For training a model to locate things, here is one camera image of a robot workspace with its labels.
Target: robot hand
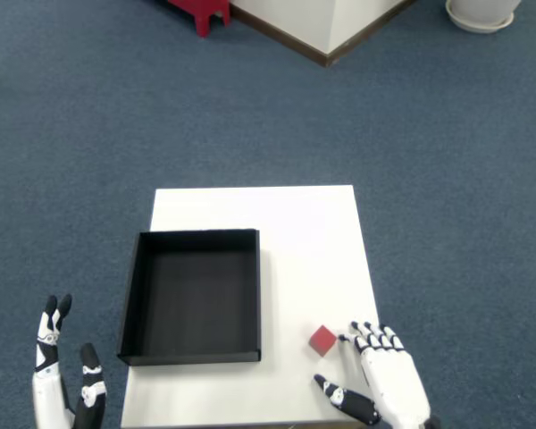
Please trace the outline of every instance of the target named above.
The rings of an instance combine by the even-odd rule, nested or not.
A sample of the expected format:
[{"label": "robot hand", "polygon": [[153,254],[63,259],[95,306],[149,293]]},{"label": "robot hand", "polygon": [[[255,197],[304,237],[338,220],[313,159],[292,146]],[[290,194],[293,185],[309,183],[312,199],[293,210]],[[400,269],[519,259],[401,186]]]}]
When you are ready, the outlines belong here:
[{"label": "robot hand", "polygon": [[413,358],[398,336],[384,325],[379,328],[352,322],[351,326],[357,334],[341,334],[339,339],[356,348],[372,400],[317,374],[314,379],[331,404],[367,425],[375,425],[383,418],[395,429],[440,428],[437,417],[431,417]]},{"label": "robot hand", "polygon": [[34,412],[38,429],[99,429],[105,412],[105,383],[91,344],[81,348],[83,387],[77,412],[68,405],[67,391],[57,355],[57,341],[63,319],[71,308],[71,295],[59,303],[56,297],[47,300],[38,327],[36,369],[32,378]]}]

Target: red cube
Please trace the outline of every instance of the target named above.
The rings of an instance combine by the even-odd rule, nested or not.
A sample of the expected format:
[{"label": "red cube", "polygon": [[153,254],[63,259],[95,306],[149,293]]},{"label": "red cube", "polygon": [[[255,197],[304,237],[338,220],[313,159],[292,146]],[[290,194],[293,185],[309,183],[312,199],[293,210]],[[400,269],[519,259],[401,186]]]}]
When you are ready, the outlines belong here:
[{"label": "red cube", "polygon": [[320,328],[314,332],[312,338],[310,338],[310,346],[312,346],[312,349],[317,351],[321,357],[325,356],[335,342],[336,336],[323,325],[320,326]]}]

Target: red chair leg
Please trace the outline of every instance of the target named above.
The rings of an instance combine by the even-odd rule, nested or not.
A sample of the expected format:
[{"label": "red chair leg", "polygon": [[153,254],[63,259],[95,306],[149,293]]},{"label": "red chair leg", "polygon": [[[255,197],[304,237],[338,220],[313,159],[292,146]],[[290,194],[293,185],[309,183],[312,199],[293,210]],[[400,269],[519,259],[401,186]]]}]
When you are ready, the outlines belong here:
[{"label": "red chair leg", "polygon": [[221,12],[222,12],[222,20],[224,21],[224,26],[226,27],[227,25],[230,24],[229,0],[222,0]]},{"label": "red chair leg", "polygon": [[208,16],[195,16],[195,24],[197,25],[198,36],[200,36],[201,38],[205,38],[206,36],[208,36],[208,33],[211,30]]}]

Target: pot base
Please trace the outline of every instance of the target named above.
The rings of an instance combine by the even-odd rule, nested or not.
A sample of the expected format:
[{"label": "pot base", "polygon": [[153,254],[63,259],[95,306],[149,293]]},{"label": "pot base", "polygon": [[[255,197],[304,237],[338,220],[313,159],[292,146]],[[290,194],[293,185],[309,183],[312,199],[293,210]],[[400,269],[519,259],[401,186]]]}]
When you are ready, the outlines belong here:
[{"label": "pot base", "polygon": [[506,18],[498,25],[483,25],[471,21],[466,21],[462,18],[458,18],[456,15],[453,14],[451,3],[452,0],[447,0],[447,13],[450,17],[450,20],[453,21],[458,28],[463,29],[465,31],[470,31],[471,33],[496,33],[498,30],[508,27],[515,20],[515,13],[512,12],[508,18]]}]

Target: open black box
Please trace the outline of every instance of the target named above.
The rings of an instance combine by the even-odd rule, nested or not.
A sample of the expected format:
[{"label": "open black box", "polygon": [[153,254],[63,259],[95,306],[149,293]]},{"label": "open black box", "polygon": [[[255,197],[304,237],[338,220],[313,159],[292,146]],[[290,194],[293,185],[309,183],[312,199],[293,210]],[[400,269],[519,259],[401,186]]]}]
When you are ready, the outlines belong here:
[{"label": "open black box", "polygon": [[259,361],[259,231],[141,232],[117,356],[131,366]]}]

